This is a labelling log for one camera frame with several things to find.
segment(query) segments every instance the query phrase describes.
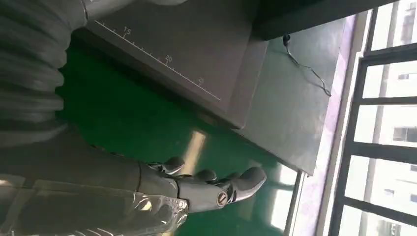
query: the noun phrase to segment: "gray flexible duct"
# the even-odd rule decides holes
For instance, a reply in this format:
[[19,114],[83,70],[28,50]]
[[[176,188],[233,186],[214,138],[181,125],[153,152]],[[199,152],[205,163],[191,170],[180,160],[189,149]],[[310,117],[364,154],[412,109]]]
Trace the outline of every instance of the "gray flexible duct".
[[0,0],[0,148],[48,140],[67,125],[55,88],[71,33],[86,24],[81,0]]

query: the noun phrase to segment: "gray table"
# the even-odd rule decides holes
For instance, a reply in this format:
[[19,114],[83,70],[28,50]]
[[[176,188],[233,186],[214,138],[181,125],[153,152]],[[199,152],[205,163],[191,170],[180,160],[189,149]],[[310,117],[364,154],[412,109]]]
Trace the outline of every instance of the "gray table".
[[[290,49],[331,89],[346,20],[292,34]],[[269,44],[246,126],[237,131],[285,164],[313,174],[329,97],[318,78],[296,67],[282,38]]]

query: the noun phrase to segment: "metal surface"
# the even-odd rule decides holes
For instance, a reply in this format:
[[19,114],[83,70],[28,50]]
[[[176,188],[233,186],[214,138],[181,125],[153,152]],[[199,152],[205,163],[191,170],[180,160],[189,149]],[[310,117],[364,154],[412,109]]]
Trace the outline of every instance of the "metal surface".
[[[342,43],[345,19],[291,35],[291,51],[331,89]],[[272,40],[241,135],[294,169],[312,175],[328,110],[329,97],[310,70],[288,57],[282,38]]]
[[[190,0],[177,6],[138,1],[80,35],[242,128],[268,44],[251,37],[257,5],[257,0]],[[247,64],[252,58],[256,63]]]

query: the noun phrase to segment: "gray robot hand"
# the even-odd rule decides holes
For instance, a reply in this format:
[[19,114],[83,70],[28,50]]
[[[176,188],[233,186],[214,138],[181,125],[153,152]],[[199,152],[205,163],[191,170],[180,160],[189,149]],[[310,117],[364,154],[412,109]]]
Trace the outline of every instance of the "gray robot hand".
[[178,198],[187,200],[190,213],[221,209],[226,204],[247,199],[254,195],[266,180],[264,171],[259,167],[252,167],[242,175],[231,174],[220,180],[217,180],[217,175],[212,170],[203,170],[194,176],[173,176],[184,165],[179,158],[171,158],[164,164],[148,164],[155,171],[166,174],[162,177],[165,180],[175,181]]

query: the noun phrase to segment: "window bar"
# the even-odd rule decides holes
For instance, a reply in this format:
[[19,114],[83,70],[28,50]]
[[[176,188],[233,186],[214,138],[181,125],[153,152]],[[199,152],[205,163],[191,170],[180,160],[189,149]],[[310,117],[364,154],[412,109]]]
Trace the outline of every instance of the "window bar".
[[[389,23],[388,38],[387,38],[388,48],[394,45],[394,35],[395,35],[395,27],[397,24],[398,5],[399,5],[399,1],[392,3],[391,19]],[[387,93],[386,80],[388,79],[388,76],[389,76],[390,66],[391,66],[390,64],[385,64],[383,66],[379,97],[385,97]],[[373,143],[379,142],[383,115],[384,115],[384,106],[378,106],[376,117],[375,117],[375,127],[374,127],[374,132],[373,132],[373,137],[372,137]],[[372,158],[369,159],[368,172],[366,175],[366,182],[365,182],[365,193],[363,195],[363,200],[366,202],[371,201],[372,186],[374,184],[375,167],[376,167],[376,159],[372,159]],[[362,212],[358,235],[365,236],[367,227],[368,227],[368,214],[365,212]]]
[[375,25],[377,23],[378,8],[372,9],[371,20],[369,22],[368,38],[366,39],[365,54],[371,52],[372,42],[374,41]]
[[417,165],[417,148],[354,142],[352,155]]
[[345,205],[361,209],[364,212],[373,213],[394,221],[402,222],[411,226],[417,227],[417,216],[396,211],[379,205],[374,205],[364,201],[359,201],[353,198],[345,197],[343,199]]
[[364,53],[362,59],[368,66],[417,60],[417,43]]
[[362,63],[362,59],[359,61],[358,72],[357,72],[357,82],[355,84],[355,90],[353,95],[353,103],[349,114],[349,123],[346,131],[346,140],[345,146],[343,148],[343,155],[340,164],[340,172],[337,180],[337,188],[334,197],[333,211],[331,214],[331,223],[329,235],[338,235],[340,229],[340,223],[342,220],[343,213],[343,199],[345,197],[346,183],[349,173],[349,165],[351,161],[351,149],[354,144],[357,116],[359,114],[359,104],[355,103],[356,100],[361,99],[363,95],[363,90],[365,87],[365,77],[366,77],[367,66]]
[[417,97],[362,98],[357,103],[360,105],[415,105],[417,104]]

